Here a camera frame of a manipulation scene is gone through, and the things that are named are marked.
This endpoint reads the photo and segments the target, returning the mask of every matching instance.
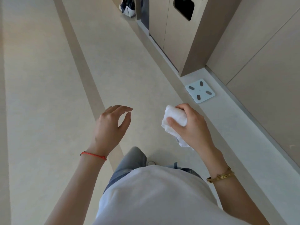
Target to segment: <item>white sneaker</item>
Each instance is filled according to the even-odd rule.
[[[155,165],[155,162],[149,161],[147,166]]]

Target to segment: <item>gray jeans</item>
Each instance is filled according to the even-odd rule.
[[[131,148],[130,151],[121,160],[121,162],[120,162],[119,166],[117,167],[117,169],[115,170],[115,172],[112,174],[112,177],[111,177],[110,181],[108,182],[108,185],[105,188],[104,192],[108,189],[108,187],[110,187],[112,184],[114,184],[121,178],[125,177],[132,170],[140,168],[140,167],[145,167],[146,162],[147,162],[147,157],[138,147]],[[186,171],[190,174],[193,174],[193,175],[201,178],[200,175],[197,174],[192,169],[181,168],[181,167],[177,166],[177,162],[175,162],[173,165],[168,165],[165,167],[183,170],[183,171]]]

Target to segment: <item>white cloth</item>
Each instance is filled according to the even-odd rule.
[[[175,136],[178,140],[178,143],[181,147],[189,147],[189,145],[181,138],[181,136],[169,126],[167,122],[167,117],[173,118],[181,126],[186,126],[188,122],[187,115],[184,110],[178,109],[174,106],[168,105],[165,110],[165,115],[161,122],[161,126],[165,129],[167,133]]]
[[[100,224],[248,223],[220,209],[202,179],[182,170],[152,165],[131,171],[105,191],[94,222]]]

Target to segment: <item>white bathroom scale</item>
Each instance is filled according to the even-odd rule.
[[[203,79],[191,83],[185,88],[196,103],[204,102],[216,95]]]

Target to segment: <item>white tissue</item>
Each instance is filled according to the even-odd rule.
[[[167,133],[170,133],[171,135],[177,138],[178,143],[181,147],[189,147],[189,145],[181,138],[181,136],[173,128],[169,126],[167,122],[167,117],[173,118],[181,126],[186,126],[188,122],[188,118],[184,110],[168,105],[166,107],[165,115],[161,122],[161,126],[165,129]]]

